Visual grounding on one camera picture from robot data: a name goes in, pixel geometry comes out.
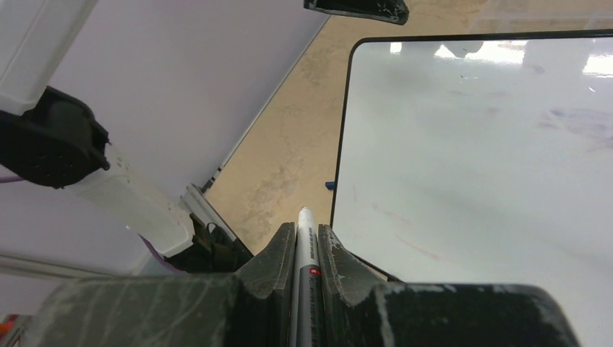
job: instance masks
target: scratch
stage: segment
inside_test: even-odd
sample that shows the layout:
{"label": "scratch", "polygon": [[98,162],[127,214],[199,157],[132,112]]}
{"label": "scratch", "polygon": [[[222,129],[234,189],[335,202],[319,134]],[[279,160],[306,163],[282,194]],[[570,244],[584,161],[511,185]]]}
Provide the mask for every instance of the scratch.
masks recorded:
{"label": "scratch", "polygon": [[510,96],[510,95],[511,95],[511,93],[509,93],[509,92],[505,92],[504,90],[499,90],[499,91],[497,91],[497,92],[490,92],[490,93],[487,93],[487,95],[489,95],[489,96],[494,96],[494,97],[496,97],[496,98],[506,98],[507,96]]}
{"label": "scratch", "polygon": [[89,330],[93,318],[94,307],[98,303],[98,300],[102,296],[102,294],[104,294],[105,290],[106,288],[104,285],[99,286],[98,289],[96,289],[93,298],[91,298],[90,302],[87,304],[87,309],[85,309],[85,316],[83,317],[82,324],[79,327],[79,339],[77,341],[77,346],[79,347],[84,346],[87,334],[90,332]]}
{"label": "scratch", "polygon": [[142,345],[147,346],[149,343],[155,342],[157,339],[161,338],[165,333],[173,331],[174,328],[179,326],[187,317],[189,317],[192,314],[192,312],[196,311],[197,309],[201,309],[202,307],[199,307],[198,305],[202,302],[202,300],[207,295],[207,292],[209,291],[209,287],[210,287],[210,283],[206,283],[205,287],[200,289],[202,291],[200,293],[200,296],[194,302],[190,303],[190,308],[188,310],[186,310],[185,312],[181,312],[181,310],[183,309],[182,307],[177,312],[178,316],[175,315],[175,317],[173,318],[170,324],[166,325],[163,329],[158,331],[156,334],[147,336],[146,340],[142,340]]}
{"label": "scratch", "polygon": [[545,73],[545,68],[542,67],[541,65],[530,65],[528,67],[532,69],[532,72],[534,74],[544,74]]}
{"label": "scratch", "polygon": [[126,293],[126,290],[128,289],[128,286],[130,286],[130,284],[132,284],[132,281],[126,280],[123,287],[121,287],[119,295],[115,298],[115,302],[113,303],[113,306],[111,307],[111,311],[108,313],[108,316],[106,316],[106,319],[104,321],[102,339],[100,340],[101,345],[106,343],[106,341],[108,340],[108,337],[111,336],[111,333],[113,332],[113,330],[115,330],[115,327],[117,325],[117,320],[116,320],[117,309],[119,308],[120,304],[123,304],[121,301],[124,298],[124,294]]}
{"label": "scratch", "polygon": [[410,220],[410,219],[408,219],[408,218],[406,218],[406,217],[404,217],[404,216],[402,216],[402,215],[399,215],[399,214],[397,214],[397,213],[394,213],[394,212],[392,212],[392,211],[383,210],[383,209],[381,209],[381,208],[379,207],[379,205],[377,205],[377,204],[372,204],[372,209],[373,209],[373,210],[375,210],[375,211],[377,211],[377,212],[383,213],[383,214],[384,214],[384,215],[386,215],[387,217],[392,217],[392,218],[396,218],[396,219],[398,219],[398,220],[401,220],[401,221],[403,221],[404,223],[406,223],[406,224],[408,224],[408,225],[410,225],[410,226],[411,226],[411,225],[413,225],[413,222],[411,222],[411,220]]}
{"label": "scratch", "polygon": [[461,90],[448,90],[447,92],[454,96],[472,96],[472,94],[463,92]]}
{"label": "scratch", "polygon": [[158,283],[158,285],[155,288],[155,293],[153,294],[151,301],[148,303],[149,307],[147,308],[147,312],[145,313],[145,316],[141,319],[140,328],[137,331],[136,336],[134,336],[134,341],[136,341],[137,343],[140,343],[141,341],[143,341],[143,337],[142,337],[143,333],[148,334],[152,330],[150,327],[150,323],[151,323],[150,316],[155,310],[155,308],[157,307],[157,305],[159,304],[160,295],[164,292],[163,287],[164,287],[165,282],[166,281]]}
{"label": "scratch", "polygon": [[412,249],[415,249],[416,251],[419,251],[419,252],[420,252],[420,253],[422,253],[423,255],[426,255],[426,256],[428,256],[428,257],[431,257],[431,258],[432,258],[432,259],[434,259],[434,260],[442,260],[442,258],[441,258],[441,257],[440,257],[438,254],[434,254],[434,253],[432,253],[432,252],[428,251],[427,249],[423,249],[423,248],[421,248],[421,247],[419,247],[419,246],[417,246],[417,245],[415,245],[415,244],[412,244],[411,242],[406,241],[405,239],[403,239],[402,237],[400,237],[400,236],[399,236],[399,235],[397,235],[397,234],[396,234],[396,238],[397,238],[397,239],[398,239],[400,242],[404,243],[405,245],[409,246],[409,247],[410,247],[410,248],[412,248]]}
{"label": "scratch", "polygon": [[500,108],[498,107],[488,107],[486,111],[487,115],[492,116],[492,117],[496,116],[499,112],[500,112]]}

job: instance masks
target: cable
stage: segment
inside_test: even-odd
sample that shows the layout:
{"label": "cable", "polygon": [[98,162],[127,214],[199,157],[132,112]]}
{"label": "cable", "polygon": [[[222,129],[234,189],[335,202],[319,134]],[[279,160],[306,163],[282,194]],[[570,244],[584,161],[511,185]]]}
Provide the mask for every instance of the cable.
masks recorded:
{"label": "cable", "polygon": [[25,180],[22,179],[19,176],[0,177],[0,184],[3,184],[3,183],[13,183],[13,182],[21,182],[21,181],[25,181]]}
{"label": "cable", "polygon": [[210,230],[209,226],[211,226],[211,225],[214,225],[214,226],[215,226],[215,228],[219,228],[219,226],[218,226],[217,224],[215,224],[214,222],[209,222],[209,223],[207,223],[207,231],[208,231],[209,233],[212,233],[212,232],[213,232],[213,230],[215,230],[215,228],[213,228],[213,230]]}
{"label": "cable", "polygon": [[140,236],[141,240],[145,243],[145,246],[147,246],[147,249],[149,249],[149,252],[151,252],[151,255],[155,258],[155,260],[157,260],[162,266],[164,266],[165,268],[169,269],[170,271],[172,271],[173,273],[178,273],[178,274],[185,274],[184,271],[181,271],[179,269],[177,269],[176,267],[168,264],[164,258],[162,258],[162,256],[158,253],[158,251],[155,250],[155,248],[153,248],[153,245],[147,241],[144,237]]}

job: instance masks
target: black frame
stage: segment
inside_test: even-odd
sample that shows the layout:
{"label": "black frame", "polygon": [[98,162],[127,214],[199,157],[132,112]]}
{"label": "black frame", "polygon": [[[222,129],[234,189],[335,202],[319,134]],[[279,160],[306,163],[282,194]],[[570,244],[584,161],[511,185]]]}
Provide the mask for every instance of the black frame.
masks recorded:
{"label": "black frame", "polygon": [[345,115],[347,111],[347,95],[351,77],[351,65],[353,54],[362,43],[372,42],[424,42],[424,41],[471,41],[471,40],[533,40],[533,39],[559,39],[559,38],[610,38],[613,37],[613,29],[605,30],[574,30],[574,31],[545,31],[534,33],[502,33],[502,34],[471,34],[471,35],[433,35],[433,36],[390,36],[383,38],[362,38],[351,49],[347,66],[347,79],[345,83],[345,99],[343,101],[343,118],[340,120],[340,137],[338,139],[338,154],[336,157],[336,172],[334,175],[335,189],[332,197],[330,210],[330,226],[334,227],[334,209],[336,207],[336,192],[338,188],[338,171],[340,168],[340,154],[343,151],[343,135],[345,134]]}

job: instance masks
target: whiteboard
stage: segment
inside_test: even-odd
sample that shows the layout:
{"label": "whiteboard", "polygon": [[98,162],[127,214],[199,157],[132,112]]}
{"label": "whiteboard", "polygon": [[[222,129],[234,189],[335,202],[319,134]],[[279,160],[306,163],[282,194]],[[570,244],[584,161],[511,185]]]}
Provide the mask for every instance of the whiteboard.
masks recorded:
{"label": "whiteboard", "polygon": [[540,286],[610,346],[613,38],[482,39],[355,48],[333,229],[404,281]]}

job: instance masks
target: whiteboard frame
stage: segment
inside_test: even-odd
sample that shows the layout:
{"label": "whiteboard frame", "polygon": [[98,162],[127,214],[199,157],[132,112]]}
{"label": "whiteboard frame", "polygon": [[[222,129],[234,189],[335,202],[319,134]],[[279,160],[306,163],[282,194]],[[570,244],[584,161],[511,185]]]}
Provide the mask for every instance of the whiteboard frame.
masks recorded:
{"label": "whiteboard frame", "polygon": [[[538,40],[538,39],[568,39],[568,38],[613,38],[613,30],[574,30],[574,31],[551,31],[551,32],[533,32],[533,33],[495,33],[495,34],[474,34],[474,35],[431,35],[431,36],[390,36],[380,38],[363,38],[359,40],[351,49],[347,67],[347,78],[345,83],[345,98],[343,100],[343,115],[340,121],[340,136],[338,140],[338,154],[336,158],[335,170],[335,189],[333,191],[332,208],[330,209],[330,227],[334,229],[334,212],[336,207],[336,197],[338,180],[340,172],[340,160],[343,154],[343,135],[345,134],[345,120],[347,111],[347,99],[349,93],[349,84],[351,83],[351,67],[353,66],[353,55],[357,48],[363,43],[392,43],[392,42],[449,42],[449,41],[492,41],[492,40]],[[398,280],[394,275],[373,265],[368,260],[364,259],[360,254],[354,254],[362,262],[368,266],[386,275],[390,280]]]}

